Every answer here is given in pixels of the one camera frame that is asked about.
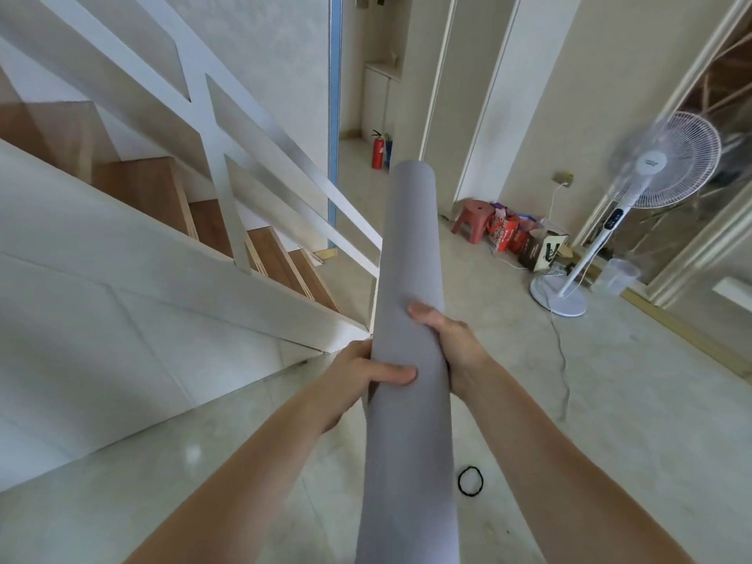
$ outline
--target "person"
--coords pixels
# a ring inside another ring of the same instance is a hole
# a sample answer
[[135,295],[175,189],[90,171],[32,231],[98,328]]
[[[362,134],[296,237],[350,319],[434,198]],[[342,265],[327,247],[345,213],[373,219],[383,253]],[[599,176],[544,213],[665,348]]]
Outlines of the person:
[[[692,561],[559,431],[465,323],[417,302],[410,304],[408,313],[437,332],[449,364],[452,392],[472,413],[549,564]],[[414,367],[371,362],[370,353],[371,341],[344,348],[126,563],[253,562],[269,522],[281,510],[318,437],[338,422],[370,383],[409,384],[418,375]]]

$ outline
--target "person's right hand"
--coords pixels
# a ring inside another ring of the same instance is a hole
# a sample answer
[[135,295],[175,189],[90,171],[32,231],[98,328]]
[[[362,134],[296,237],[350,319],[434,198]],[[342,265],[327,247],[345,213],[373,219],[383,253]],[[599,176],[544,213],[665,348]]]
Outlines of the person's right hand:
[[492,368],[494,359],[477,341],[466,322],[452,320],[434,307],[421,302],[408,305],[408,314],[421,324],[438,333],[441,349],[449,363],[452,392],[464,402],[477,387],[479,374]]

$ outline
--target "clear plastic bucket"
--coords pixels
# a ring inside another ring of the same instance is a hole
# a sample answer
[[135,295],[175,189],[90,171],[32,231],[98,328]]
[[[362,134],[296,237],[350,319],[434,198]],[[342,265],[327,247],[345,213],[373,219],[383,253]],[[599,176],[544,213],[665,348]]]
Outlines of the clear plastic bucket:
[[612,259],[593,284],[593,290],[619,296],[640,276],[640,270],[624,259]]

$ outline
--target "white cabinet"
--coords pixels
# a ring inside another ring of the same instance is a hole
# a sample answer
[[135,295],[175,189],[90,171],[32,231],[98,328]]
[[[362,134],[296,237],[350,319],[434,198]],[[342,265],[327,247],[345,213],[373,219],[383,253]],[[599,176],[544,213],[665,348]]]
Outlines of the white cabinet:
[[363,87],[363,114],[360,130],[363,140],[373,142],[373,131],[394,134],[400,82],[381,74],[371,67],[365,68]]

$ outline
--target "white electric fan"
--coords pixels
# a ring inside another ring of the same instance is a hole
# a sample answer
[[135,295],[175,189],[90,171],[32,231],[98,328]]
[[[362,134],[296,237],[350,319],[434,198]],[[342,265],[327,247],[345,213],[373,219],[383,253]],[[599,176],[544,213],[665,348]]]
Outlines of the white electric fan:
[[585,256],[568,277],[543,275],[530,284],[533,298],[552,313],[580,316],[588,309],[583,290],[573,285],[586,265],[632,208],[670,206],[700,189],[720,160],[720,136],[713,125],[691,112],[675,112],[656,123],[624,163],[609,188],[616,207]]

